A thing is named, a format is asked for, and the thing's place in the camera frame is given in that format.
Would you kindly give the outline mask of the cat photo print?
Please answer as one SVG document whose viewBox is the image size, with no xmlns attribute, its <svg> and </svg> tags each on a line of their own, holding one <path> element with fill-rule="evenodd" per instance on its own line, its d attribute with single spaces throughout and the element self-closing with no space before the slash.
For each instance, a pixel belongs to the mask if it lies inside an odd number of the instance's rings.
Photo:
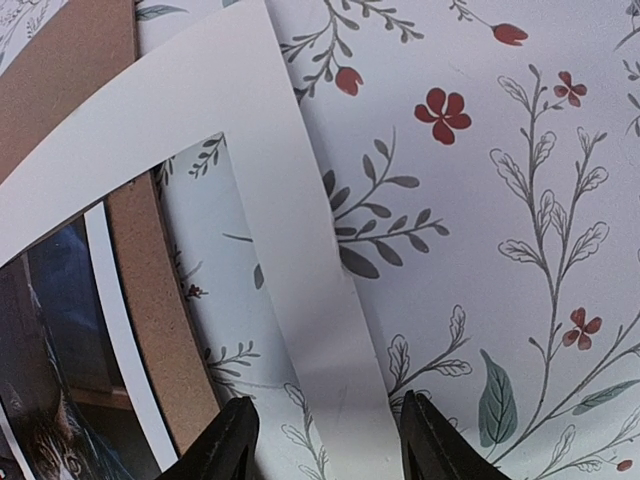
<svg viewBox="0 0 640 480">
<path fill-rule="evenodd" d="M 1 475 L 155 479 L 176 458 L 99 206 L 1 270 Z"/>
</svg>

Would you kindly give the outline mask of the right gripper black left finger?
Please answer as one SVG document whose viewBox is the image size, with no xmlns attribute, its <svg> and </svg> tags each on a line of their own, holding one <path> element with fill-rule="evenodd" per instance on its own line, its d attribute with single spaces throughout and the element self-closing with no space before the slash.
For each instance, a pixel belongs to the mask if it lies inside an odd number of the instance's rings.
<svg viewBox="0 0 640 480">
<path fill-rule="evenodd" d="M 259 415 L 251 398 L 233 398 L 159 480 L 253 479 L 258 435 Z"/>
</svg>

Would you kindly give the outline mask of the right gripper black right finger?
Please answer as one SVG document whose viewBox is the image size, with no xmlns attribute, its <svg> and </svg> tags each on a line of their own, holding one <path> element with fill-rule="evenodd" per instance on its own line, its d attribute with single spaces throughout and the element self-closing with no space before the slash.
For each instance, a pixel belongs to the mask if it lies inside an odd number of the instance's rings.
<svg viewBox="0 0 640 480">
<path fill-rule="evenodd" d="M 424 394 L 409 390 L 400 415 L 403 474 L 409 480 L 509 480 L 479 455 Z"/>
</svg>

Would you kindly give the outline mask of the white mat board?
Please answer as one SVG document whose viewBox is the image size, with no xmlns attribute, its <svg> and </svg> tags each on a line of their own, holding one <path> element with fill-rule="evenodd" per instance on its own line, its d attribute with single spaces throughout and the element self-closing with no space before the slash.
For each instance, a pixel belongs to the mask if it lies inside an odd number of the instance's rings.
<svg viewBox="0 0 640 480">
<path fill-rule="evenodd" d="M 227 140 L 287 352 L 340 479 L 399 479 L 400 439 L 266 5 L 241 1 L 136 61 L 1 186 L 1 258 L 212 133 Z"/>
</svg>

